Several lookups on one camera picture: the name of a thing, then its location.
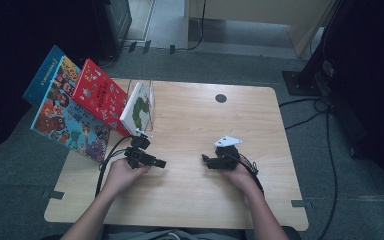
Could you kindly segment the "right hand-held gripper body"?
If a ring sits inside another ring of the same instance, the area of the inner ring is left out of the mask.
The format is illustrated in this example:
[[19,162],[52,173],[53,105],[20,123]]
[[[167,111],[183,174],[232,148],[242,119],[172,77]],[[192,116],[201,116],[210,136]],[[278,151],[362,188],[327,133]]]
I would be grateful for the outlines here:
[[230,136],[223,136],[217,140],[214,143],[216,146],[216,158],[213,163],[213,168],[233,170],[240,160],[236,145],[241,143],[242,141],[240,139]]

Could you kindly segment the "cartoon animals picture book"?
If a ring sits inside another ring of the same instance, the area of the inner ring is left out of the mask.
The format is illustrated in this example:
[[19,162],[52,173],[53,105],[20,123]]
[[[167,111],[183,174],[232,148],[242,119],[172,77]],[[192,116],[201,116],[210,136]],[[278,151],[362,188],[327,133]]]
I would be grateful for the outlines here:
[[72,99],[79,75],[80,68],[63,56],[31,129],[83,156],[103,162],[110,129]]

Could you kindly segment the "person's grey clothing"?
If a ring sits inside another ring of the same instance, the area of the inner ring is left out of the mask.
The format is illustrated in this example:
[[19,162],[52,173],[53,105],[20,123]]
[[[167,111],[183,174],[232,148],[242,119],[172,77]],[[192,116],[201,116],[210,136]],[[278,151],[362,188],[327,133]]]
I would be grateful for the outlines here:
[[246,240],[244,230],[107,225],[102,240]]

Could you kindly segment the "black table edge tape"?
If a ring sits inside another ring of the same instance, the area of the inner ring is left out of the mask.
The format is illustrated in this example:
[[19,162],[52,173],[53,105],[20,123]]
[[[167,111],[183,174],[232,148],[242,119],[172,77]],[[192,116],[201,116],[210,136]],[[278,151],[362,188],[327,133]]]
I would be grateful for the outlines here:
[[63,197],[64,197],[65,193],[64,192],[60,192],[60,191],[44,191],[42,193],[42,197],[44,199],[57,199],[57,200],[62,200]]
[[293,208],[306,208],[306,209],[312,209],[313,208],[313,204],[311,202],[305,201],[305,200],[293,199],[291,201],[291,205]]

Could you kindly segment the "light wooden cabinet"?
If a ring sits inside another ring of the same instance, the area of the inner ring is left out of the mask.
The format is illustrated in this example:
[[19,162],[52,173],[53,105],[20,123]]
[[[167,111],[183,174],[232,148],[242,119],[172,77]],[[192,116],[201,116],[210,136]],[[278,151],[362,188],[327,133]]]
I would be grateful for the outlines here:
[[302,57],[336,0],[184,0],[184,18],[244,21],[287,26],[294,51]]

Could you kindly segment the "red picture book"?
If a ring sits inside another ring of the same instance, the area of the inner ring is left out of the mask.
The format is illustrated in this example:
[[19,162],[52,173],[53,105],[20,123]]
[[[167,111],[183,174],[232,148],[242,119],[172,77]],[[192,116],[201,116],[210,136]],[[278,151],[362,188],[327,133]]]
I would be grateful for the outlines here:
[[129,135],[120,120],[128,95],[93,60],[84,62],[72,99],[122,136]]

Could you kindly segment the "person's left hand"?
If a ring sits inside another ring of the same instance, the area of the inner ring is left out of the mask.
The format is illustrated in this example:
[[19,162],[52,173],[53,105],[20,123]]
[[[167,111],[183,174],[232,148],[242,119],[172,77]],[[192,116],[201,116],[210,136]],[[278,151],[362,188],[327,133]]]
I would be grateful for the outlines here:
[[110,170],[102,190],[115,198],[126,191],[139,177],[148,173],[150,166],[139,166],[132,169],[125,159],[118,159],[111,163]]

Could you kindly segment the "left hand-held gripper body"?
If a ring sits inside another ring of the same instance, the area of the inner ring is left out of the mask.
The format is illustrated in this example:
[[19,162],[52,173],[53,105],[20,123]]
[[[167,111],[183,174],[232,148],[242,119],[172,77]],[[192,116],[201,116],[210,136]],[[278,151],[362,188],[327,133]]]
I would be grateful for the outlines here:
[[139,164],[147,166],[153,164],[152,157],[145,152],[149,145],[150,141],[146,135],[140,134],[132,137],[131,146],[127,147],[124,152],[132,169],[137,168]]

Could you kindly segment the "person's right hand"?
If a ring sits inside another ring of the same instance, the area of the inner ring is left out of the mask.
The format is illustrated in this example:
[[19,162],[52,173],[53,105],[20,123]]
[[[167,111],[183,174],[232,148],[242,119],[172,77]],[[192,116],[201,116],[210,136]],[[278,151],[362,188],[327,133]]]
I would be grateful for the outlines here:
[[222,170],[221,173],[246,196],[259,193],[252,175],[243,165],[238,164],[233,170]]

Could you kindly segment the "black metal stand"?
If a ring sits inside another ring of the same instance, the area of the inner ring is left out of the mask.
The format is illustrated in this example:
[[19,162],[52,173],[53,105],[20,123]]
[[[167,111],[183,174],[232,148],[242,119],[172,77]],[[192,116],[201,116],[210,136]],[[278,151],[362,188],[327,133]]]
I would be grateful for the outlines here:
[[282,77],[288,93],[294,96],[321,96],[317,74],[321,71],[323,64],[328,60],[327,44],[332,38],[333,32],[338,25],[337,15],[342,10],[344,0],[335,0],[332,3],[333,13],[323,31],[321,41],[314,53],[311,55],[305,67],[297,71],[283,71]]

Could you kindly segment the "dark equipment cabinet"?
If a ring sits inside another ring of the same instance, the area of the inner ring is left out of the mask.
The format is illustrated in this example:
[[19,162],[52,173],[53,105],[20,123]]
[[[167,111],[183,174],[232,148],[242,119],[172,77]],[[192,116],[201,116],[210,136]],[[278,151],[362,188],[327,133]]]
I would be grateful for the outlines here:
[[106,59],[117,58],[132,23],[128,0],[93,0]]

